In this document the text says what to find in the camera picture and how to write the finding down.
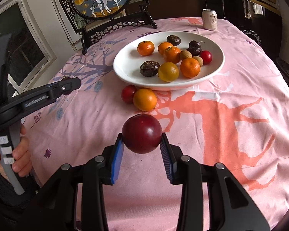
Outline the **person's left hand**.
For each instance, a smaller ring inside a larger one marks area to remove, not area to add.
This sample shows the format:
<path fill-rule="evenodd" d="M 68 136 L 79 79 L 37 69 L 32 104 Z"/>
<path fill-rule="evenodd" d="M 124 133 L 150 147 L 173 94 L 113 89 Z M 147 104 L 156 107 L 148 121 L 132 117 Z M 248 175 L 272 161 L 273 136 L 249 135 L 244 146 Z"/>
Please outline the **person's left hand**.
<path fill-rule="evenodd" d="M 20 177 L 26 177 L 32 170 L 32 161 L 31 161 L 31 153 L 29 151 L 29 139 L 25 136 L 26 128 L 23 125 L 21 125 L 20 135 L 21 135 L 20 143 L 12 152 L 12 156 L 15 159 L 15 162 L 12 164 L 12 170 L 15 173 L 17 173 Z M 3 178 L 9 181 L 1 164 L 0 164 L 0 174 L 3 176 Z"/>

